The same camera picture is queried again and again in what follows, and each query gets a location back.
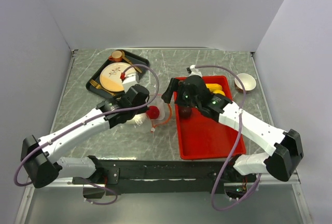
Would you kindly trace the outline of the red wrinkled fruit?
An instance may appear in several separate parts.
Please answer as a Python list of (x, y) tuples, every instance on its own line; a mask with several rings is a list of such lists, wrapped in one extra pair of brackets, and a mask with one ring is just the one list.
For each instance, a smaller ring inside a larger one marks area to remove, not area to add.
[(160, 115), (160, 110), (157, 106), (152, 105), (146, 111), (146, 115), (149, 117), (149, 119), (158, 119)]

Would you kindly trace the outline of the clear zip bag orange zipper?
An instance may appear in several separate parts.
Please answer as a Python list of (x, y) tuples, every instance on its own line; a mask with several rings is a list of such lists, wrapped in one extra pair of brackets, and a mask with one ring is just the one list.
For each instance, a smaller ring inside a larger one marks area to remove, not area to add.
[(165, 103), (158, 94), (155, 100), (148, 105), (145, 113), (137, 114), (126, 122), (138, 132), (154, 133), (156, 128), (167, 124), (172, 118), (173, 111), (170, 104)]

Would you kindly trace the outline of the white radish with leaves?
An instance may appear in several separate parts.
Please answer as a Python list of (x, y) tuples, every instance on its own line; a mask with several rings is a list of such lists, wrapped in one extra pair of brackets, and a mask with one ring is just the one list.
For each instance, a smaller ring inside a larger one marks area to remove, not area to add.
[(141, 126), (147, 120), (147, 115), (145, 113), (137, 114), (131, 119), (131, 123)]

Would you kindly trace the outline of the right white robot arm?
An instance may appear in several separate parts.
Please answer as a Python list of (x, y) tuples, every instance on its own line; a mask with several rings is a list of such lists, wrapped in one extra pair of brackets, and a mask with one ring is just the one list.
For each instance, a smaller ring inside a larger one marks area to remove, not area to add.
[(297, 131), (284, 131), (249, 114), (226, 97), (222, 86), (205, 83), (201, 76), (192, 75), (184, 80), (172, 78), (161, 98), (165, 103), (175, 99), (178, 106), (196, 108), (201, 115), (238, 131), (264, 150), (239, 156), (227, 168), (231, 181), (258, 173), (269, 173), (280, 181), (288, 181), (304, 157)]

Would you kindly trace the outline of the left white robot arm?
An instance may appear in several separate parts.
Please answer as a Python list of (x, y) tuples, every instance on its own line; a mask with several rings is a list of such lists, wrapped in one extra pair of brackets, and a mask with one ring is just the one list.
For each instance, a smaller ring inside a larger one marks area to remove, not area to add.
[(88, 138), (131, 120), (147, 110), (149, 91), (131, 86), (120, 98), (111, 97), (70, 125), (49, 135), (23, 140), (21, 162), (35, 188), (42, 188), (58, 178), (81, 177), (98, 183), (104, 168), (95, 156), (66, 158), (65, 154)]

